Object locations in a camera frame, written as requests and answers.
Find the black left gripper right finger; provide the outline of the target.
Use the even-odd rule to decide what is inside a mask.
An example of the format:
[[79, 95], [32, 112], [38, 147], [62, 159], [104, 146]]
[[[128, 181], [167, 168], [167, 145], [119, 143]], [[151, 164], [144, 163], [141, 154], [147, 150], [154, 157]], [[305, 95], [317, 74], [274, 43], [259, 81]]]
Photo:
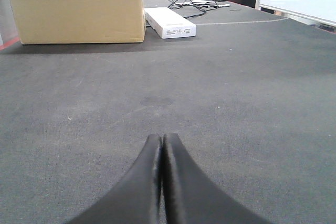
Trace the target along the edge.
[[176, 133], [164, 135], [162, 159], [168, 223], [269, 223], [213, 183]]

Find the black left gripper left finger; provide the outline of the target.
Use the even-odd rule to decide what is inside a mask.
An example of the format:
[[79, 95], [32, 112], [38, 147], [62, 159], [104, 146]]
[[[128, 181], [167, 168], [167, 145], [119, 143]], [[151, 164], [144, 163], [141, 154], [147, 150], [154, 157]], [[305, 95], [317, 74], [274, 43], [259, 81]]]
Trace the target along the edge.
[[127, 173], [101, 199], [68, 223], [158, 223], [162, 139], [150, 134]]

